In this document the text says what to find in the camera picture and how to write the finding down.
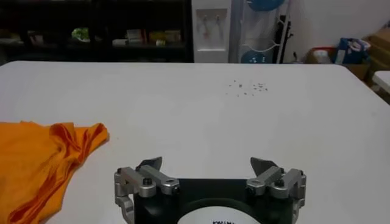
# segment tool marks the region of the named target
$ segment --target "metal bracket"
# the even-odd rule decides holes
[[[271,184],[271,195],[275,198],[305,198],[306,175],[301,170],[291,169],[281,179]]]
[[[178,179],[161,173],[161,164],[162,157],[157,157],[142,161],[136,170],[123,167],[115,172],[115,204],[121,207],[122,216],[128,224],[135,224],[134,204],[129,194],[138,194],[144,198],[153,197],[157,187],[166,195],[176,195],[180,192]]]
[[[149,165],[142,166],[139,172],[155,181],[165,195],[176,195],[180,192],[179,180],[176,178],[168,177]]]
[[[277,166],[272,166],[256,178],[246,181],[247,191],[254,195],[263,195],[266,187],[282,177],[282,169]]]

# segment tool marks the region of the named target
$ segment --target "dark shelving unit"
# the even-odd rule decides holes
[[[0,29],[21,39],[0,40],[9,60],[193,62],[191,26],[190,0],[0,1]],[[89,43],[71,38],[78,27],[88,28]],[[179,30],[182,42],[114,46],[129,29],[145,30],[147,37],[150,31]],[[31,31],[52,33],[52,43],[33,43]]]

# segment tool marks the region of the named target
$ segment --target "black screw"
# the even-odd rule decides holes
[[[176,186],[172,189],[172,195],[180,194],[180,186]]]
[[[279,179],[279,180],[275,181],[275,186],[277,186],[277,187],[284,187],[285,186],[285,182],[282,179]]]
[[[255,195],[255,191],[251,187],[246,187],[245,191],[246,191],[246,194],[248,196],[254,196]]]
[[[152,185],[152,179],[151,178],[144,178],[142,180],[142,185],[145,185],[145,186]]]

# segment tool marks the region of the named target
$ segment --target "item on shelf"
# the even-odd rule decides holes
[[[88,28],[85,27],[74,29],[72,31],[72,37],[84,43],[90,42],[90,36],[88,35]]]
[[[336,57],[333,59],[335,64],[361,64],[363,60],[368,60],[368,50],[371,45],[364,40],[353,38],[340,39],[337,47]]]
[[[180,30],[166,30],[165,40],[169,43],[178,43],[182,41]]]
[[[128,45],[129,45],[128,39],[114,39],[114,40],[112,40],[113,47],[124,47],[124,46],[128,46]]]
[[[29,30],[27,32],[27,34],[30,37],[31,43],[33,45],[42,45],[42,44],[44,44],[43,34],[41,32]]]
[[[272,11],[282,5],[285,0],[247,0],[249,7],[254,11]]]
[[[151,31],[149,33],[149,42],[154,43],[158,40],[165,40],[164,31]]]
[[[143,42],[141,30],[127,30],[126,37],[129,43],[140,43]]]
[[[157,40],[156,46],[165,46],[165,40]]]
[[[9,30],[0,30],[0,44],[22,44],[20,36]]]

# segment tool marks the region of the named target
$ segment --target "white wall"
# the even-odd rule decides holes
[[[332,46],[341,37],[362,38],[390,20],[390,0],[292,0],[294,36],[285,62],[293,52],[302,58],[312,47]]]

